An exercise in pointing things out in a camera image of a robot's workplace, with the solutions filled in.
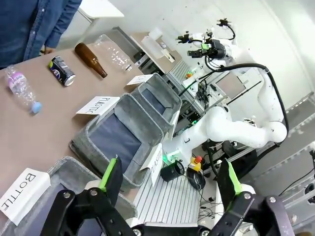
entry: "black can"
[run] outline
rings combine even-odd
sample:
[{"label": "black can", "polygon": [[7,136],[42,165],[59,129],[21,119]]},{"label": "black can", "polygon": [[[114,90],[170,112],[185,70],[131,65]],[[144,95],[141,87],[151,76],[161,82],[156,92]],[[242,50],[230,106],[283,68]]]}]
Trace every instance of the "black can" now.
[{"label": "black can", "polygon": [[161,177],[164,181],[169,182],[179,176],[184,175],[185,169],[181,162],[175,161],[169,166],[165,166],[161,169]]},{"label": "black can", "polygon": [[54,73],[63,86],[69,86],[74,82],[75,74],[60,56],[55,56],[51,60],[49,69]]}]

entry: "brown glass bottle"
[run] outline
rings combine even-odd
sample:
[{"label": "brown glass bottle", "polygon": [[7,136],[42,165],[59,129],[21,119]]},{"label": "brown glass bottle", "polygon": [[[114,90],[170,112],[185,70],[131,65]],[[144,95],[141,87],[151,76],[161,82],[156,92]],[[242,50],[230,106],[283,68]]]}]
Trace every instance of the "brown glass bottle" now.
[{"label": "brown glass bottle", "polygon": [[107,76],[106,71],[99,64],[97,57],[85,43],[79,43],[74,48],[74,51],[88,67],[95,70],[102,78]]}]

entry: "hand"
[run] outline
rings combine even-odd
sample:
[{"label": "hand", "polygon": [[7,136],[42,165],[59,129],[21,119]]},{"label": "hand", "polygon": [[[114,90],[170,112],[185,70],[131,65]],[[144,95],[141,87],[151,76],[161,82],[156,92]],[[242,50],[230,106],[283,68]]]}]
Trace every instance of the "hand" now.
[{"label": "hand", "polygon": [[55,51],[56,51],[56,48],[49,48],[49,47],[45,46],[45,51],[42,50],[40,52],[46,55],[46,54],[53,53]]}]

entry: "shirt sleeve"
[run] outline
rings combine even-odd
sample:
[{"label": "shirt sleeve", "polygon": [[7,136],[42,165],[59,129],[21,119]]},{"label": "shirt sleeve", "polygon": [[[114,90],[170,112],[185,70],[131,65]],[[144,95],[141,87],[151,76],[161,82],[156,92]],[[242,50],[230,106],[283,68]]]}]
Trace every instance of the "shirt sleeve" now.
[{"label": "shirt sleeve", "polygon": [[61,35],[71,23],[71,20],[78,10],[82,0],[69,0],[68,4],[63,9],[63,12],[57,21],[53,31],[49,35],[48,39],[45,42],[45,46],[50,48],[56,48]]}]

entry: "brown tabletop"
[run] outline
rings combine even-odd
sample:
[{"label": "brown tabletop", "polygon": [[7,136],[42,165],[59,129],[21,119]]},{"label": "brown tabletop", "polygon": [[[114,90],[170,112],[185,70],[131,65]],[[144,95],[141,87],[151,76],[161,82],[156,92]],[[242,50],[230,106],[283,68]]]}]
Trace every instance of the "brown tabletop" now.
[{"label": "brown tabletop", "polygon": [[[95,96],[121,96],[132,89],[125,85],[134,76],[142,75],[135,66],[128,72],[115,68],[108,60],[104,47],[89,47],[108,73],[105,79],[86,67],[73,50],[16,65],[43,106],[42,111],[34,116],[17,105],[4,82],[4,71],[0,71],[0,196],[25,168],[46,172],[58,159],[66,155],[75,157],[68,144],[90,119],[75,113]],[[74,83],[69,87],[63,87],[47,67],[56,55],[61,56],[76,74]],[[6,220],[1,212],[0,228]]]},{"label": "brown tabletop", "polygon": [[[149,32],[132,33],[130,35],[130,38],[148,55],[148,57],[160,68],[160,70],[164,74],[167,74],[175,67],[175,65],[182,59],[182,57],[177,51],[171,51],[169,47],[166,47],[170,54],[175,58],[175,61],[171,63],[166,57],[162,57],[160,59],[155,58],[141,42],[145,36],[148,36],[148,34]],[[163,40],[161,38],[158,38],[157,42],[161,43],[163,42]]]}]

